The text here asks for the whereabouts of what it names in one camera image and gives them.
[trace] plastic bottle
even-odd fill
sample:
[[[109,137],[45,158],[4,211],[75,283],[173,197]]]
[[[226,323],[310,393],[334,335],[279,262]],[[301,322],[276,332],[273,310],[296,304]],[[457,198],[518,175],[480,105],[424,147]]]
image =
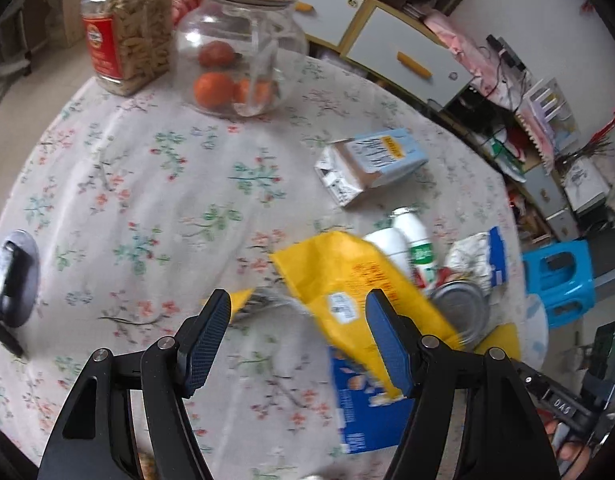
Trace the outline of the plastic bottle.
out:
[[[437,263],[434,247],[423,222],[408,207],[399,207],[392,213],[392,227],[403,233],[410,250],[410,266],[417,270],[421,288],[426,293],[436,285]]]
[[[402,232],[393,227],[388,227],[374,231],[363,239],[378,247],[408,280],[412,279],[409,247]]]

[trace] red label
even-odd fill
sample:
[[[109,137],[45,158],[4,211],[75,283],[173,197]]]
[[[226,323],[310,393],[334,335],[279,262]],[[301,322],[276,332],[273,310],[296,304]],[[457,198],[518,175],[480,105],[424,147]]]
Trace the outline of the red label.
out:
[[[112,20],[113,18],[82,19],[94,70],[114,79],[123,79],[116,54]]]

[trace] orange handle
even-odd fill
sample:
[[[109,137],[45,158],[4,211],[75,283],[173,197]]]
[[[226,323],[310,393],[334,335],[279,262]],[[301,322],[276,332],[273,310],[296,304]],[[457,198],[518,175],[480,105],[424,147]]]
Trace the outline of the orange handle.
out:
[[[423,65],[415,62],[415,60],[411,57],[406,56],[404,53],[398,52],[398,54],[396,54],[396,59],[423,79],[429,79],[431,77],[431,72],[429,70],[427,70]]]
[[[314,10],[314,6],[304,2],[296,2],[295,9],[297,12],[312,12]]]

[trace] drawer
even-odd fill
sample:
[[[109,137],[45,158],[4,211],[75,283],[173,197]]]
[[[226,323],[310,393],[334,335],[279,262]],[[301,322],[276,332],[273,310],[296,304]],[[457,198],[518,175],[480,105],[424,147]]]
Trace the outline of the drawer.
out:
[[[523,186],[544,218],[552,216],[556,212],[561,211],[561,209],[568,207],[565,197],[552,178],[552,175],[545,173],[545,168],[543,168],[542,164],[527,171],[525,178],[526,181]]]
[[[413,60],[426,75],[419,75],[397,59]],[[471,74],[447,48],[383,9],[374,9],[347,57],[412,93],[434,108],[444,108],[470,82]]]
[[[294,20],[314,38],[337,46],[361,8],[363,0],[299,0],[312,6],[308,12],[295,12]]]
[[[545,221],[555,232],[556,238],[560,242],[576,240],[580,236],[579,227],[576,224],[572,211],[569,209],[563,209],[546,218]]]

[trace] screw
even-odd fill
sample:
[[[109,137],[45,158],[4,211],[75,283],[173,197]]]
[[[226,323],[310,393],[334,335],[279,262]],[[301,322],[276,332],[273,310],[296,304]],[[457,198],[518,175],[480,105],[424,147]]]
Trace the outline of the screw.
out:
[[[424,335],[421,339],[421,343],[423,343],[425,348],[436,348],[439,345],[439,340],[433,335]]]
[[[101,361],[105,361],[110,353],[105,348],[99,348],[92,355],[94,356],[93,359],[97,363],[100,363]]]
[[[505,359],[505,352],[497,346],[490,348],[490,357],[497,361],[503,361]]]
[[[160,348],[161,350],[167,350],[168,348],[172,348],[174,346],[174,343],[176,341],[174,340],[174,338],[172,336],[165,336],[165,337],[161,337],[158,340],[158,348]]]

